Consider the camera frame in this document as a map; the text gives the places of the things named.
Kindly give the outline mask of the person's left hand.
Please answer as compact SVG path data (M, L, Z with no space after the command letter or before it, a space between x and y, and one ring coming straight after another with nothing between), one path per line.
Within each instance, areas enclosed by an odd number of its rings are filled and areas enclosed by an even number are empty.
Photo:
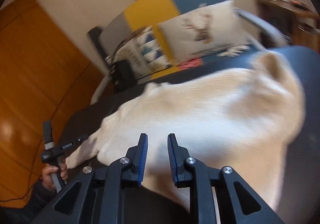
M53 176L57 175L57 173L60 174L63 181L66 181L68 178L67 173L67 166L65 159L62 160L62 163L60 167L52 166L49 164L46 164L45 167L42 170L42 185L44 188L46 188L49 191L56 191L56 186L53 181Z

